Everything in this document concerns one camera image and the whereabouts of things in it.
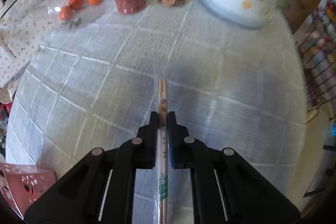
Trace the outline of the packaged bamboo chopsticks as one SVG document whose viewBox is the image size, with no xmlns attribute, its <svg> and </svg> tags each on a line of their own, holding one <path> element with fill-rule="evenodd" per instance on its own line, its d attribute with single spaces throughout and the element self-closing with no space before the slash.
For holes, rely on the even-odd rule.
<svg viewBox="0 0 336 224">
<path fill-rule="evenodd" d="M 167 115 L 168 115 L 168 80 L 158 81 L 158 223 L 167 223 L 167 196 L 168 196 L 168 142 L 167 142 Z"/>
</svg>

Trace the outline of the pink plastic utensil basket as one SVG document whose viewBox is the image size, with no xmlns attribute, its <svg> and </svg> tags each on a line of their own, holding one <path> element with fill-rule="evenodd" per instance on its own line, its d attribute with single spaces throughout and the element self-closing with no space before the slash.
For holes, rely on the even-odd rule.
<svg viewBox="0 0 336 224">
<path fill-rule="evenodd" d="M 36 165 L 1 163 L 1 195 L 21 218 L 56 182 L 54 170 Z"/>
</svg>

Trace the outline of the grey grid tablecloth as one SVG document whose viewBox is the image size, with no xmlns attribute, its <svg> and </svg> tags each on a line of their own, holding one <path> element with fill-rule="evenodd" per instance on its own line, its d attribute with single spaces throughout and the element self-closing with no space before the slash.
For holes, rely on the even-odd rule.
<svg viewBox="0 0 336 224">
<path fill-rule="evenodd" d="M 149 0 L 120 15 L 54 29 L 27 65 L 9 119 L 10 162 L 53 169 L 65 187 L 42 196 L 27 223 L 97 223 L 104 152 L 136 136 L 168 80 L 177 123 L 244 166 L 222 166 L 238 223 L 297 223 L 285 192 L 305 137 L 303 70 L 281 12 L 259 30 L 230 24 L 199 0 L 167 9 Z"/>
</svg>

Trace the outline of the stacked white ceramic bowls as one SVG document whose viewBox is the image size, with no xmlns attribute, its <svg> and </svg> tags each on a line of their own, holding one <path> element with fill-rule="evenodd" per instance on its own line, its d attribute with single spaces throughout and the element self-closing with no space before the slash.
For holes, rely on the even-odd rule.
<svg viewBox="0 0 336 224">
<path fill-rule="evenodd" d="M 257 29 L 274 16 L 276 0 L 199 0 L 216 16 L 246 28 Z"/>
</svg>

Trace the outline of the cherry print white cloth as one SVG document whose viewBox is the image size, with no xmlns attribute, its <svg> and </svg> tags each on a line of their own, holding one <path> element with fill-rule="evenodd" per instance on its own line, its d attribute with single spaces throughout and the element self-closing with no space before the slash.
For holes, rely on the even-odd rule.
<svg viewBox="0 0 336 224">
<path fill-rule="evenodd" d="M 49 0 L 17 0 L 1 20 L 1 103 L 13 101 L 36 51 L 56 29 L 47 12 Z"/>
</svg>

